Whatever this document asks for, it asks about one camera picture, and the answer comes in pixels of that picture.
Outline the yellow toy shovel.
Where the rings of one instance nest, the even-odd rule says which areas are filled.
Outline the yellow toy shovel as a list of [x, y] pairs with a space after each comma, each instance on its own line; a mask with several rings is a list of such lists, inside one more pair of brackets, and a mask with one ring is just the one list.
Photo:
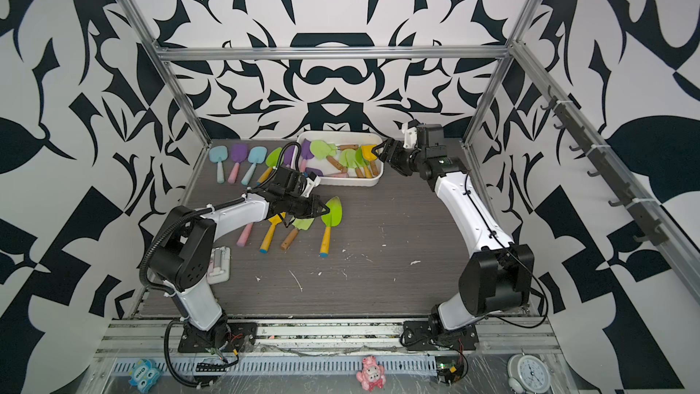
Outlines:
[[275, 230], [277, 226], [279, 226], [279, 224], [282, 224], [282, 222], [284, 222], [285, 217], [286, 213], [277, 213], [276, 215], [268, 219], [270, 226], [267, 230], [264, 240], [262, 241], [262, 244], [260, 245], [259, 250], [261, 253], [265, 254], [269, 251], [273, 242], [273, 237], [275, 236]]

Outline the white plastic storage box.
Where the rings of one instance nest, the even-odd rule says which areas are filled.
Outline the white plastic storage box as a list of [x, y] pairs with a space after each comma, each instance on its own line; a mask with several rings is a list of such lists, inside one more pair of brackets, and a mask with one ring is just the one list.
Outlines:
[[[310, 151], [313, 140], [335, 144], [335, 158], [346, 167], [341, 173], [326, 160], [318, 160]], [[301, 165], [308, 173], [321, 177], [321, 184], [346, 187], [373, 187], [384, 174], [384, 164], [370, 156], [371, 149], [381, 144], [382, 138], [374, 133], [349, 131], [306, 131], [297, 142], [303, 146]]]

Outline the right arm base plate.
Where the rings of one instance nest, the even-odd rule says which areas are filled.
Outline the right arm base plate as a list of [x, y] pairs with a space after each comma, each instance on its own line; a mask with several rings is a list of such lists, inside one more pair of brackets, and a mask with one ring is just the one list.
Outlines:
[[405, 321], [399, 344], [409, 351], [437, 351], [440, 349], [474, 351], [479, 337], [474, 326], [461, 330], [441, 331], [429, 321]]

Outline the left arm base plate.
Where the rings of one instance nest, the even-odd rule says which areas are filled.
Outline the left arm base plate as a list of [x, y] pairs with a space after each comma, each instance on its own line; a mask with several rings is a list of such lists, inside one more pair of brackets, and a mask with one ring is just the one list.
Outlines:
[[254, 322], [223, 322], [210, 330], [199, 330], [191, 323], [184, 324], [183, 333], [178, 344], [180, 353], [204, 353], [217, 348], [223, 353], [246, 352], [253, 348], [257, 336], [258, 324]]

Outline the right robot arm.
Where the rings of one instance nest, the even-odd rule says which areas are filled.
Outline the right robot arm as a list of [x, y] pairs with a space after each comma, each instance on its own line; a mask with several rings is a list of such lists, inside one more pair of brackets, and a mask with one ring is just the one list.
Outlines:
[[403, 140], [386, 139], [371, 153], [403, 176], [417, 173], [445, 204], [468, 250], [457, 294], [435, 306], [431, 322], [440, 332], [521, 308], [530, 299], [534, 253], [516, 244], [476, 192], [465, 162], [450, 153], [443, 128], [416, 120], [402, 127]]

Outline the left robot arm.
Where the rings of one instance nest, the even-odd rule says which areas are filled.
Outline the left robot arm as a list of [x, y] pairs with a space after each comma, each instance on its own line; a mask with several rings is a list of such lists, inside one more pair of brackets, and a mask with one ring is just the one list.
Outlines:
[[223, 323], [224, 313], [206, 280], [214, 242], [248, 224], [286, 215], [316, 218], [330, 213], [313, 189], [315, 174], [280, 167], [262, 184], [236, 199], [201, 209], [177, 206], [146, 249], [140, 282], [176, 301], [186, 323], [208, 333]]

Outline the green pointed shovel yellow handle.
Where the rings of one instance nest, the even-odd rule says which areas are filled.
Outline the green pointed shovel yellow handle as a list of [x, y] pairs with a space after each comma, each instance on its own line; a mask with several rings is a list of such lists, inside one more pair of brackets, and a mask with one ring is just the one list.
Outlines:
[[329, 209], [329, 213], [322, 216], [322, 221], [326, 229], [324, 230], [324, 236], [319, 251], [320, 257], [328, 257], [331, 244], [331, 234], [332, 229], [337, 227], [343, 218], [342, 202], [339, 197], [331, 198], [327, 203], [326, 207]]

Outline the purple pointed shovel pink handle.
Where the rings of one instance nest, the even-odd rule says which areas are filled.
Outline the purple pointed shovel pink handle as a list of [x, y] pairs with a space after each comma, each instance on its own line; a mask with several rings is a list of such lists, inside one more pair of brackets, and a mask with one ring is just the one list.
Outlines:
[[240, 236], [236, 242], [236, 245], [239, 247], [246, 246], [246, 244], [250, 238], [252, 230], [253, 230], [253, 224], [247, 224], [247, 226], [245, 226], [244, 229], [242, 230], [242, 233], [240, 234]]

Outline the teal square shovel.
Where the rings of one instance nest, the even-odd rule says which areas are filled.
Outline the teal square shovel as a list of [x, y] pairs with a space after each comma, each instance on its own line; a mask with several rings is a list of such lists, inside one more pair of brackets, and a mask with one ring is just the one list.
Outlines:
[[223, 163], [228, 159], [228, 148], [224, 145], [214, 146], [209, 150], [210, 162], [216, 165], [216, 180], [218, 184], [223, 184], [224, 167]]

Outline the blue toy shovel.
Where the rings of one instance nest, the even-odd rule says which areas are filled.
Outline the blue toy shovel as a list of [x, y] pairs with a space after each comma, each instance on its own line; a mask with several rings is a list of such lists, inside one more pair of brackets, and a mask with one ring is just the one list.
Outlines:
[[250, 184], [257, 166], [264, 163], [266, 156], [267, 148], [264, 146], [255, 146], [250, 149], [248, 154], [248, 162], [251, 164], [251, 166], [244, 175], [244, 178], [242, 178], [242, 185], [248, 186]]

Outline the green shovel wooden handle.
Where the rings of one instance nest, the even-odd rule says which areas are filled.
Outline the green shovel wooden handle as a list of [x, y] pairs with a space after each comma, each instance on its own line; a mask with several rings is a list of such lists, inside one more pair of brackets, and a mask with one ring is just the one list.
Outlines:
[[292, 222], [292, 230], [289, 233], [289, 235], [284, 239], [284, 242], [281, 244], [281, 249], [283, 251], [288, 250], [293, 242], [295, 242], [295, 238], [297, 235], [303, 231], [307, 231], [311, 225], [314, 222], [314, 218], [307, 218], [307, 219], [295, 219]]

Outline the purple square shovel pink handle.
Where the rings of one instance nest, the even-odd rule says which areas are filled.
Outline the purple square shovel pink handle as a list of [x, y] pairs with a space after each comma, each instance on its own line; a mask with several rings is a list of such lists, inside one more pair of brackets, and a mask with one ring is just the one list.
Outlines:
[[231, 170], [227, 182], [228, 184], [235, 184], [241, 164], [248, 157], [248, 146], [245, 143], [235, 143], [231, 147], [230, 158], [233, 161], [233, 169]]

